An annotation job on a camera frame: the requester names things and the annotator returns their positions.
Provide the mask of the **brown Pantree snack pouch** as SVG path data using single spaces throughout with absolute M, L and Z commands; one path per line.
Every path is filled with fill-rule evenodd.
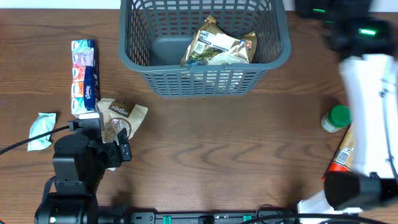
M 103 116 L 101 132 L 104 143 L 118 142 L 117 133 L 124 128 L 130 140 L 148 112 L 145 106 L 111 98 L 102 98 L 97 106 Z

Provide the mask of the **Kleenex tissue multipack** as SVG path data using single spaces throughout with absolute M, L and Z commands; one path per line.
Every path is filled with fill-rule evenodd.
M 71 114 L 79 117 L 98 111 L 97 104 L 101 98 L 96 42 L 92 39 L 73 40 L 71 53 Z

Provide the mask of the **small teal tissue packet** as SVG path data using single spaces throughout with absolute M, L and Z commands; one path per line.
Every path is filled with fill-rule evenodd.
M 38 135 L 52 131 L 56 123 L 56 113 L 39 113 L 37 119 L 33 122 L 29 137 L 34 138 Z M 43 150 L 51 145 L 50 135 L 38 138 L 28 143 L 27 151 Z

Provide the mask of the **grey plastic basket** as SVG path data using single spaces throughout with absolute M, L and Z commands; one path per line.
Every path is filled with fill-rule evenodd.
M 119 58 L 165 98 L 244 95 L 290 51 L 281 0 L 121 1 Z

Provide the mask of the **gold coffee bag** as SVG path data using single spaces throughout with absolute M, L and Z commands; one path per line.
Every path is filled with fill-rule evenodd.
M 256 53 L 254 31 L 237 39 L 225 34 L 212 16 L 195 32 L 180 64 L 182 66 L 251 63 Z

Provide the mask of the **green lid jar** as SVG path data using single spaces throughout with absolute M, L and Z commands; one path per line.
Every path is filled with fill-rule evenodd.
M 350 110 L 345 105 L 336 105 L 322 116 L 320 124 L 325 131 L 335 133 L 351 124 Z

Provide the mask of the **orange pasta packet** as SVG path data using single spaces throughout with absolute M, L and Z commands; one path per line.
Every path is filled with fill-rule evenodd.
M 347 129 L 347 132 L 341 141 L 333 159 L 331 160 L 327 170 L 325 171 L 322 180 L 325 180 L 330 172 L 351 172 L 352 168 L 352 153 L 354 151 L 354 134 L 352 126 Z

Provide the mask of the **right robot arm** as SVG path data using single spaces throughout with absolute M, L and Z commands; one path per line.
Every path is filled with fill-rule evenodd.
M 300 214 L 359 213 L 397 202 L 397 62 L 394 28 L 372 16 L 370 1 L 296 1 L 319 19 L 339 55 L 354 139 L 351 169 L 327 172 L 324 188 L 297 205 Z

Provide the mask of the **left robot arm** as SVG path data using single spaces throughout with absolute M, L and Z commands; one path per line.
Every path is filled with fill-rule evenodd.
M 55 175 L 45 184 L 35 224 L 130 223 L 126 208 L 102 210 L 96 197 L 106 169 L 132 159 L 127 129 L 117 131 L 115 140 L 104 142 L 103 119 L 98 113 L 71 120 L 67 127 L 71 133 L 54 144 Z

